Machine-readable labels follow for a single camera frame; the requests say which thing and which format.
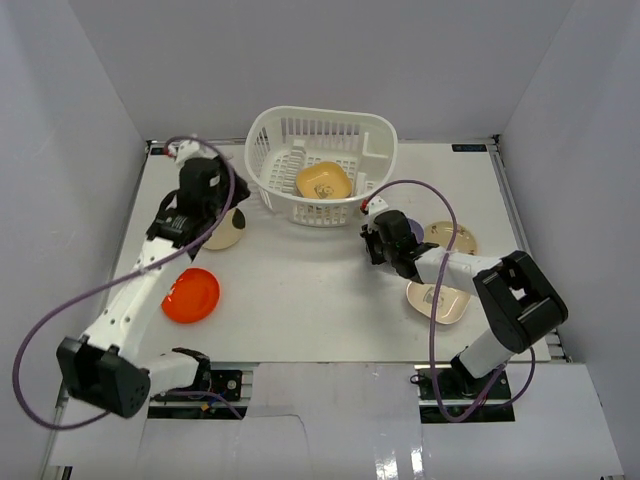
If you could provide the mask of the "cream square panda plate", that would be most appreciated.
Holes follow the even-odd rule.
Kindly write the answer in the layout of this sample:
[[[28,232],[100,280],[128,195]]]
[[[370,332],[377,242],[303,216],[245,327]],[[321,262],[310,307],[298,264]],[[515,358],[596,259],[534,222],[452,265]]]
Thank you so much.
[[[409,305],[430,318],[432,301],[435,299],[434,284],[419,284],[410,282],[406,288],[406,298]],[[436,322],[442,325],[452,325],[464,315],[471,295],[462,290],[442,286],[437,298]]]

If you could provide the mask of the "beige round plate black spot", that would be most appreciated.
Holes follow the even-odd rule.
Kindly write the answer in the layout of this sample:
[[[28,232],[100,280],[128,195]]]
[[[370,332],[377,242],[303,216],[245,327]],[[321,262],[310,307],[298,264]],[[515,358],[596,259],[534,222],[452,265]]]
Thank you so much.
[[[242,238],[245,229],[246,217],[244,213],[239,208],[233,208],[203,244],[203,248],[210,251],[228,249]]]

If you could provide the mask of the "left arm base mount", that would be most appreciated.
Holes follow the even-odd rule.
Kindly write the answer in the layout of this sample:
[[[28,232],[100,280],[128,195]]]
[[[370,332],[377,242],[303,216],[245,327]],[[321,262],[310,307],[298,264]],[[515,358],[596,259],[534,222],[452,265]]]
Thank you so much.
[[[199,385],[172,391],[170,395],[197,406],[202,419],[241,420],[247,410],[241,405],[242,385],[241,370],[218,369],[205,374]]]

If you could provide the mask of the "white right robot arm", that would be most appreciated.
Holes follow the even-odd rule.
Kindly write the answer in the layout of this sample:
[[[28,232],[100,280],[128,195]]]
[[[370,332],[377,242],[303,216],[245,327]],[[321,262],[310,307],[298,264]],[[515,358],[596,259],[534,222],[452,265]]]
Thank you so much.
[[[487,375],[567,320],[565,302],[528,253],[516,250],[502,258],[450,253],[418,241],[399,210],[384,207],[376,212],[367,206],[363,212],[361,237],[372,264],[388,264],[418,284],[441,280],[479,299],[488,329],[445,371],[459,396],[477,397],[488,385]]]

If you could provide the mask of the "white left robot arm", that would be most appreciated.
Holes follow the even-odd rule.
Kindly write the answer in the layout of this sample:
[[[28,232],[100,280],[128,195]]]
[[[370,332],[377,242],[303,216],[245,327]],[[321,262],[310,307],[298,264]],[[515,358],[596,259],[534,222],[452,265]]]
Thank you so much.
[[[245,200],[246,182],[221,156],[186,160],[146,231],[132,279],[79,339],[65,338],[56,357],[69,396],[122,418],[146,400],[177,389],[199,399],[211,387],[207,356],[177,347],[143,362],[141,342],[178,278],[226,212]]]

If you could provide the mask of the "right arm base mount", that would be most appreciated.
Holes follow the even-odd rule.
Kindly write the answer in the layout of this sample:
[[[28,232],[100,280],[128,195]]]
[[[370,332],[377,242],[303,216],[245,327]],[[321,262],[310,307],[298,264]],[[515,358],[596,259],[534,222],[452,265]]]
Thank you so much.
[[[471,383],[461,380],[450,368],[438,371],[438,385],[444,406],[452,416],[460,416],[479,397],[491,379],[488,374]],[[437,406],[436,396],[428,368],[418,369],[409,379],[417,387],[420,419],[423,425],[445,424],[446,418]],[[491,389],[482,397],[482,402],[465,420],[465,423],[511,423],[515,421],[512,405],[503,406],[512,398],[512,391],[505,372],[502,372]]]

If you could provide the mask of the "purple square panda plate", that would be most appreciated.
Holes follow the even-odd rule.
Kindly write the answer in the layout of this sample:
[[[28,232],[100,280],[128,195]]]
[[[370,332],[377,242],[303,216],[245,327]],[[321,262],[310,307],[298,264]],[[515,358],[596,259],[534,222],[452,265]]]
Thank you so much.
[[[408,218],[408,223],[410,226],[411,233],[416,238],[418,243],[422,243],[424,241],[424,227],[416,220],[412,218]]]

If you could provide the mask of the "yellow square plate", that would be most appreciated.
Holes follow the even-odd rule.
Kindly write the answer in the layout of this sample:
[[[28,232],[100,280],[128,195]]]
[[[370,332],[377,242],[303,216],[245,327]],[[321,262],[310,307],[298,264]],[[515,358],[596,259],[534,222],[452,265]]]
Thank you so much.
[[[301,170],[296,188],[304,198],[333,200],[348,198],[352,183],[344,170],[333,162],[320,162]]]

